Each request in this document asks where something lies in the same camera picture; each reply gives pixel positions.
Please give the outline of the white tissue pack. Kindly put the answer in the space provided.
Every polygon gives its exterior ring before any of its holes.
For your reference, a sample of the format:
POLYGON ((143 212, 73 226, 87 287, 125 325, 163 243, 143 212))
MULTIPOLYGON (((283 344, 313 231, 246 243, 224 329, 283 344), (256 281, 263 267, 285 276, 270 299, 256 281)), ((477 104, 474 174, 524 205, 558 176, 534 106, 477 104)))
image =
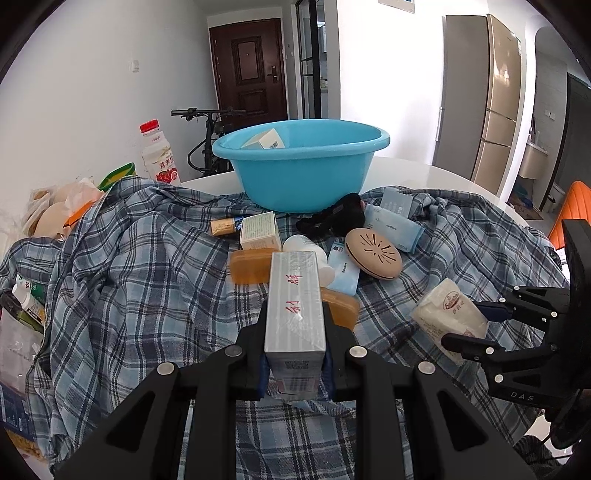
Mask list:
POLYGON ((485 339, 488 331, 488 320, 449 278, 444 279, 423 297, 415 306, 411 317, 456 365, 463 365, 465 360, 460 354, 443 347, 443 337, 452 333, 485 339))

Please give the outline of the silver red-lettered carton box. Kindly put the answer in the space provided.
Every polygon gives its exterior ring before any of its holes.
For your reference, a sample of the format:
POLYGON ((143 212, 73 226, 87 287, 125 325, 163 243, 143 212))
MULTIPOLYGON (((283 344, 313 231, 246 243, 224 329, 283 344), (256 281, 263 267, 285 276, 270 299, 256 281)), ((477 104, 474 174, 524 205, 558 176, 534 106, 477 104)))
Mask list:
POLYGON ((315 399, 326 351, 317 256, 310 251, 274 252, 264 354, 277 393, 294 401, 315 399))

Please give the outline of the orange chair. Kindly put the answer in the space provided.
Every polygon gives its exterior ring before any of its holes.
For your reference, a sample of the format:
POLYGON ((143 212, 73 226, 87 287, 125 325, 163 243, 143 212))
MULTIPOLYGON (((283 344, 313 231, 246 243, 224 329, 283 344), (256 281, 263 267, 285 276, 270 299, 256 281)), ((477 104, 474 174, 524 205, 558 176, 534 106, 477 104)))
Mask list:
POLYGON ((562 221, 570 219, 591 220, 591 188, 580 180, 576 180, 570 186, 558 217, 548 236, 556 250, 565 247, 562 221))

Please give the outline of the small light blue wipes pack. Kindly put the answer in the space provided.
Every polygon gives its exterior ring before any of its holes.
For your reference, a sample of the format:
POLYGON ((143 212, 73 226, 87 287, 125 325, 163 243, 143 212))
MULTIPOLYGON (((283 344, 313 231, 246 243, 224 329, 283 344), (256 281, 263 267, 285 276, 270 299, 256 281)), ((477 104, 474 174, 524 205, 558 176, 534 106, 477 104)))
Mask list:
POLYGON ((358 289, 360 268, 349 257, 346 245, 339 241, 332 242, 328 263, 335 271, 335 278, 328 289, 349 296, 355 296, 358 289))

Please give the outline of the tan round vented disc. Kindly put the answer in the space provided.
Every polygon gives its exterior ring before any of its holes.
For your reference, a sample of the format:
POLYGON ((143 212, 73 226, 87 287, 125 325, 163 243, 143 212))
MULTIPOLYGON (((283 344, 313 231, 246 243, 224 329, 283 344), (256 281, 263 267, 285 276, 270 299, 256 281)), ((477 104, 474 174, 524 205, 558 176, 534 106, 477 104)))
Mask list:
POLYGON ((403 270, 399 250, 380 233, 369 228, 356 228, 346 235, 346 252, 356 265, 370 276, 394 280, 403 270))

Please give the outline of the grey-blue flat box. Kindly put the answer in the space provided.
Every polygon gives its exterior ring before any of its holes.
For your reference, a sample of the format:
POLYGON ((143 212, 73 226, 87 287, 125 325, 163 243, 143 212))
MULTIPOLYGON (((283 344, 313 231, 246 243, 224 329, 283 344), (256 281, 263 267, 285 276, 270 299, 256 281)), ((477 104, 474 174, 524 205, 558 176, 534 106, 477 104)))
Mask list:
POLYGON ((413 203, 413 196, 394 187, 387 187, 383 192, 380 206, 402 217, 408 218, 413 203))

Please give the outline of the amber soap box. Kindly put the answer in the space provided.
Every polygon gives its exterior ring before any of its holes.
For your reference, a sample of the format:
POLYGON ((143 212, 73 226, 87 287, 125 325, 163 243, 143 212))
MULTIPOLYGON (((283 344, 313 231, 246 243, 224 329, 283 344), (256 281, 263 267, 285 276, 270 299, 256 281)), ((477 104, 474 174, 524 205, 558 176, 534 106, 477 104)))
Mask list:
POLYGON ((236 285, 264 284, 270 281, 273 249, 236 250, 229 257, 229 274, 236 285))

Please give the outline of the white lotion bottle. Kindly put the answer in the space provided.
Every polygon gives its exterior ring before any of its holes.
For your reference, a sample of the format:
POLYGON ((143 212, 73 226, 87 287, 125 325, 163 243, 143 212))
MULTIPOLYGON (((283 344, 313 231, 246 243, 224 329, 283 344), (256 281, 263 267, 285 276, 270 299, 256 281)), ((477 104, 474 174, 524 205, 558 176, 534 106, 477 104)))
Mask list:
POLYGON ((317 257, 318 281, 321 287, 329 287, 335 280, 335 269, 329 265, 325 250, 307 236, 295 234, 283 242, 283 252, 314 252, 317 257))

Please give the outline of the black fabric pouch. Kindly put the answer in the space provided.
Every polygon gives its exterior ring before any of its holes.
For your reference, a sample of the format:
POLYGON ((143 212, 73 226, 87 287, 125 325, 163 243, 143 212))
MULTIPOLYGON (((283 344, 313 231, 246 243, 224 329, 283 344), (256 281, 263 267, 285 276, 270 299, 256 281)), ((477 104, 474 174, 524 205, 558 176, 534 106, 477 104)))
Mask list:
POLYGON ((366 222, 365 202, 358 193, 349 193, 337 203, 295 224, 297 231, 310 239, 325 236, 346 237, 349 231, 366 222))

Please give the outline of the gold wrapped small tube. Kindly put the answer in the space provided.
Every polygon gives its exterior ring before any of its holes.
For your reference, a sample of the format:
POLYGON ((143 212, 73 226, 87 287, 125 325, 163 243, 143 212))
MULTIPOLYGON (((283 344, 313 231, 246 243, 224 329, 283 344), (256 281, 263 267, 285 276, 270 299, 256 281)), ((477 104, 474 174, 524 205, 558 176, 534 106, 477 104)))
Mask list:
POLYGON ((243 220, 243 217, 211 220, 211 234, 215 237, 236 234, 242 229, 243 220))

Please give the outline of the plastic bag of bread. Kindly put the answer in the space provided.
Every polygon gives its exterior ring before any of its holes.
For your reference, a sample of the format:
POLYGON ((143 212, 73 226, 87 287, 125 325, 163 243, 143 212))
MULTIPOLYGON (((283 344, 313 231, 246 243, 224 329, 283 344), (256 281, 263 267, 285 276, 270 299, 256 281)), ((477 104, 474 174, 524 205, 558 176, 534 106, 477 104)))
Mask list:
POLYGON ((32 190, 21 232, 26 237, 64 239, 103 195, 89 178, 32 190))

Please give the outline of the yellow green bag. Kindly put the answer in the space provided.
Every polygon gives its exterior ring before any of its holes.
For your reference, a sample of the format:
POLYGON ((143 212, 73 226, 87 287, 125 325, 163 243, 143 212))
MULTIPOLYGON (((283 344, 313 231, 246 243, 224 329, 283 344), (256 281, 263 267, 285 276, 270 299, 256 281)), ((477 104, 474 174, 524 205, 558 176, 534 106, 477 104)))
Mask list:
POLYGON ((106 192, 112 187, 113 184, 118 182, 120 179, 126 176, 133 176, 135 174, 136 168, 134 162, 124 164, 121 167, 118 167, 117 169, 108 173, 97 186, 97 188, 102 192, 106 192))

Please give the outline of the blue plastic basin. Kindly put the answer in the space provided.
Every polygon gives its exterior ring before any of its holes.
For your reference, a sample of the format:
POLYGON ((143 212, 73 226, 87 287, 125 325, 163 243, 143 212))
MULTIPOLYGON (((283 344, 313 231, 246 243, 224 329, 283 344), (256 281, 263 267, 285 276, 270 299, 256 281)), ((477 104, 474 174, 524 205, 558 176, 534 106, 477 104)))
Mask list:
POLYGON ((247 127, 217 139, 212 150, 231 162, 242 188, 260 207, 317 213, 359 193, 374 154, 390 144, 377 127, 339 119, 298 119, 247 127), (242 144, 271 128, 283 149, 249 150, 242 144))

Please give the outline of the white box in basin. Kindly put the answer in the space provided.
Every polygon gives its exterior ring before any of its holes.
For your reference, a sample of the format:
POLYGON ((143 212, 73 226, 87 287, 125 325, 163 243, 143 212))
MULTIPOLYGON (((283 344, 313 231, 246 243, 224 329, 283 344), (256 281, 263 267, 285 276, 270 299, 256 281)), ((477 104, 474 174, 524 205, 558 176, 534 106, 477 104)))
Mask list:
POLYGON ((242 149, 249 150, 273 150, 283 149, 283 147, 283 139, 274 128, 256 133, 256 135, 253 135, 252 138, 242 144, 242 149))

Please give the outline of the black bicycle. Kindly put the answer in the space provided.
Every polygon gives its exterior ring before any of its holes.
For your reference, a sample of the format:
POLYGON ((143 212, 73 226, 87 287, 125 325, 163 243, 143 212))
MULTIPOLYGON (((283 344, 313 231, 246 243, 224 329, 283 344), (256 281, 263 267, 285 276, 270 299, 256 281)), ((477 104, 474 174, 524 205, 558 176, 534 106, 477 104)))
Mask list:
POLYGON ((170 112, 172 117, 180 117, 185 121, 205 119, 205 137, 193 147, 186 156, 188 166, 201 174, 202 177, 208 177, 221 173, 228 173, 233 170, 231 163, 228 160, 218 158, 212 150, 215 140, 221 138, 226 134, 226 130, 232 129, 232 126, 226 127, 224 121, 233 117, 244 116, 245 110, 233 109, 231 107, 226 109, 197 109, 189 107, 187 109, 173 109, 170 112), (191 158, 194 153, 200 151, 204 157, 204 165, 201 167, 195 165, 191 158))

